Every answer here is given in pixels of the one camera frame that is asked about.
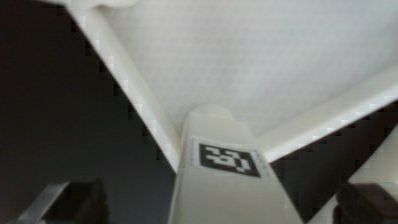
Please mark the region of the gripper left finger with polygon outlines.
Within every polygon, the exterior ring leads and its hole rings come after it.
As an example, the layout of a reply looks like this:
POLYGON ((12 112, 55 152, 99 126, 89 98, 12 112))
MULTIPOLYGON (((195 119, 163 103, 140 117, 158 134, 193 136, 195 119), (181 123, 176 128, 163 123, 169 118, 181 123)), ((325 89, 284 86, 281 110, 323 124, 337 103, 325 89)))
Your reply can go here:
POLYGON ((50 184, 14 224, 110 224, 103 182, 50 184))

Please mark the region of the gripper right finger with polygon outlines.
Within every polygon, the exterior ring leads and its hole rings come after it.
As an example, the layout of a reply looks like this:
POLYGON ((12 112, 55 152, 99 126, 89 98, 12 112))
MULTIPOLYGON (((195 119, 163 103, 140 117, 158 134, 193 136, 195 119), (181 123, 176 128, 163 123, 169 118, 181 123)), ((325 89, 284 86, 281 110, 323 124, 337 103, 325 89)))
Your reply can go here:
POLYGON ((398 199, 375 183, 339 188, 332 224, 398 224, 398 199))

